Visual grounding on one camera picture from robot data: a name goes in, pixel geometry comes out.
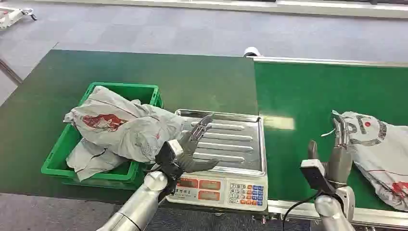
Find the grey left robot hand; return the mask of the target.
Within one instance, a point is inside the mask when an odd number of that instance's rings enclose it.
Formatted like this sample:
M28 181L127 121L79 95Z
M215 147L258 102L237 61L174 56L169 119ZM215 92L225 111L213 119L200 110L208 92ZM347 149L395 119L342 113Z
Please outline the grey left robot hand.
M209 123L212 120L213 114L206 115L194 126L192 131L187 131L179 140L183 153L178 157L178 163L184 172L193 173L210 170L219 163L219 160L214 158L208 161L195 161L193 158L199 140L211 128Z

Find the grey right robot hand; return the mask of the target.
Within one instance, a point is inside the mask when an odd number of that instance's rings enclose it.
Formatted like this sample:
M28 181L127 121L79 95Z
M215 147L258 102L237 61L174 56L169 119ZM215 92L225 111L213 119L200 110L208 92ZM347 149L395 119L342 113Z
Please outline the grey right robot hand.
M327 163L319 160L318 146L310 140L307 148L308 160L311 160L311 170L307 171L305 178L310 188L332 192L337 188L347 185L353 159L347 152L350 144L349 129L346 121L340 115L333 115L335 132L334 147Z

